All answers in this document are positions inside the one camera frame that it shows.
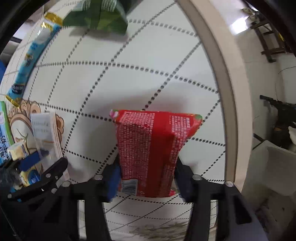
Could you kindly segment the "blue wrapper stick pack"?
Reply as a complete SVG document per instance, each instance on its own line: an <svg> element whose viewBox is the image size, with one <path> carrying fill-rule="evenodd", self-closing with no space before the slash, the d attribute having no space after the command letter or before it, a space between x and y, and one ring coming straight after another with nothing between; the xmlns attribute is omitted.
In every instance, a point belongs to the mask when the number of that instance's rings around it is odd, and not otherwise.
<svg viewBox="0 0 296 241"><path fill-rule="evenodd" d="M21 104L23 93L37 60L62 25L63 20L58 15L51 12L46 13L36 38L25 54L18 75L6 94L6 99L17 108Z"/></svg>

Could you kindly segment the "white cigarette carton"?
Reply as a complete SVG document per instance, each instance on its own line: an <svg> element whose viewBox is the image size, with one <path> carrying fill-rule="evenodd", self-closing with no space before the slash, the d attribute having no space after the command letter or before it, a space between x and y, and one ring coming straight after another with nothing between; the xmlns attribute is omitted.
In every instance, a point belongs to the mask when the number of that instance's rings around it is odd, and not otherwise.
<svg viewBox="0 0 296 241"><path fill-rule="evenodd" d="M31 114L31 126L43 172L63 157L55 112Z"/></svg>

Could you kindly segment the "red snack bag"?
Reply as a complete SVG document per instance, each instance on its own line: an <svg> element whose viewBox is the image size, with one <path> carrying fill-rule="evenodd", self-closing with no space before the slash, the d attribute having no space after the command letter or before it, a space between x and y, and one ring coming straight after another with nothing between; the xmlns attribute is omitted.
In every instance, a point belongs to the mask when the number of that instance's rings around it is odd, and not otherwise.
<svg viewBox="0 0 296 241"><path fill-rule="evenodd" d="M199 114L165 111L110 111L115 122L121 168L119 191L128 195L169 197L178 155L199 129Z"/></svg>

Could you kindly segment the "green white milk box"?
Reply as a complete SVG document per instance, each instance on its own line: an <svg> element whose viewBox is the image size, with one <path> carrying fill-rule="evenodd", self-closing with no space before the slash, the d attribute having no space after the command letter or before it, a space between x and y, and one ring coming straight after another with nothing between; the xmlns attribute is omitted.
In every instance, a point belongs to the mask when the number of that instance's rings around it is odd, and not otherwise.
<svg viewBox="0 0 296 241"><path fill-rule="evenodd" d="M2 165L4 162L10 159L10 154L8 153L7 149L14 144L8 122L6 104L4 101L1 101L0 115L0 161Z"/></svg>

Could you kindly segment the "white checkered tablecloth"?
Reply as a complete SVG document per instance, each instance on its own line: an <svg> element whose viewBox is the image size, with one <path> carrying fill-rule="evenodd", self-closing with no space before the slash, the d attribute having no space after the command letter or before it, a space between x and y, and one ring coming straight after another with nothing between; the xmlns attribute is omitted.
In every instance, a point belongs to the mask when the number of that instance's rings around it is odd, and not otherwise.
<svg viewBox="0 0 296 241"><path fill-rule="evenodd" d="M196 113L205 119L180 159L194 173L224 182L220 95L206 50L175 1L138 1L125 35L63 27L41 54L22 107L5 97L11 132L33 151L31 113L57 114L61 149L73 184L102 174L118 154L111 109ZM119 191L104 203L113 240L184 240L192 204Z"/></svg>

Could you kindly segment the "yellow white small box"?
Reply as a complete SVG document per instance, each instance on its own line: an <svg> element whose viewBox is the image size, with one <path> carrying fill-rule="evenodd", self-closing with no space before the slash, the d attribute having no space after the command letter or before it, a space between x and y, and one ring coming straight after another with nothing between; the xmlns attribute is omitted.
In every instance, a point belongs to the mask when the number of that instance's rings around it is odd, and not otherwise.
<svg viewBox="0 0 296 241"><path fill-rule="evenodd" d="M17 164L21 182L25 187L40 181L40 170L36 166L40 161L38 151L30 153L24 141L11 145L7 151L13 162Z"/></svg>

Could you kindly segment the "dark wooden stool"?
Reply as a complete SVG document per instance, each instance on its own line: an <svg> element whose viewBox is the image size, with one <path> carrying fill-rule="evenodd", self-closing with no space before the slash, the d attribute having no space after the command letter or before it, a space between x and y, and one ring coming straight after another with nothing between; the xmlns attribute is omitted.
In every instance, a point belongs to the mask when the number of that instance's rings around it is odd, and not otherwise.
<svg viewBox="0 0 296 241"><path fill-rule="evenodd" d="M256 12L250 20L249 28L254 30L258 37L262 46L261 54L266 57L268 63L276 62L276 55L290 53L290 47L283 36L264 15Z"/></svg>

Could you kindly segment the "green snack bag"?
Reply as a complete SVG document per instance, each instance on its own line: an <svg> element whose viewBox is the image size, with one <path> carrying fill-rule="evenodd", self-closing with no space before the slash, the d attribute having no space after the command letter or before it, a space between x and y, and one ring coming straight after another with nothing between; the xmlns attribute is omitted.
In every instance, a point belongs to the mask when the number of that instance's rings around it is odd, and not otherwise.
<svg viewBox="0 0 296 241"><path fill-rule="evenodd" d="M132 1L81 1L67 14L63 25L124 35L128 26L126 14L132 5Z"/></svg>

